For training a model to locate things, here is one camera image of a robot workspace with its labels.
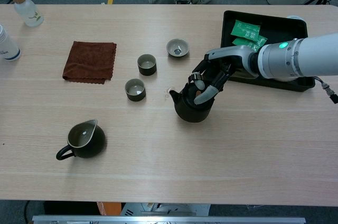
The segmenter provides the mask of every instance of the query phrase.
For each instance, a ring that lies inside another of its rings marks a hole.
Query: robotic hand
[[[338,75],[337,42],[338,33],[334,33],[268,44],[257,53],[245,45],[211,50],[192,71],[183,90],[180,93],[170,91],[175,110],[188,122],[204,120],[214,97],[232,75],[277,80],[314,77],[322,83],[333,102],[338,103],[338,96],[317,77]]]

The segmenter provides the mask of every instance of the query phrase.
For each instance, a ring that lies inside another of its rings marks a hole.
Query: brown cloth
[[[74,42],[62,77],[72,82],[104,84],[112,78],[115,43]]]

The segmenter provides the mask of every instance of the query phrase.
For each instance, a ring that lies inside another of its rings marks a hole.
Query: teapot spout
[[[175,90],[170,90],[169,94],[173,98],[174,103],[177,104],[177,102],[179,101],[179,98],[180,98],[181,94],[177,93]]]

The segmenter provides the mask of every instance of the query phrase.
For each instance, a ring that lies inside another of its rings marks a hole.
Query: ceramic cup
[[[131,101],[141,101],[146,96],[146,88],[140,79],[128,80],[125,91]]]
[[[59,161],[71,156],[90,158],[102,151],[106,137],[104,131],[97,125],[97,120],[75,125],[68,134],[67,146],[57,153]]]
[[[189,45],[182,39],[173,39],[167,44],[167,52],[173,57],[183,57],[188,54]]]
[[[137,59],[138,70],[145,76],[156,72],[156,59],[153,55],[143,54]]]

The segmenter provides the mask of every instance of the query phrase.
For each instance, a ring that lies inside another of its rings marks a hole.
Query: white bottle
[[[22,17],[29,27],[39,26],[44,18],[31,0],[13,0],[16,12]]]
[[[0,57],[8,61],[17,60],[21,51],[7,31],[0,25]]]

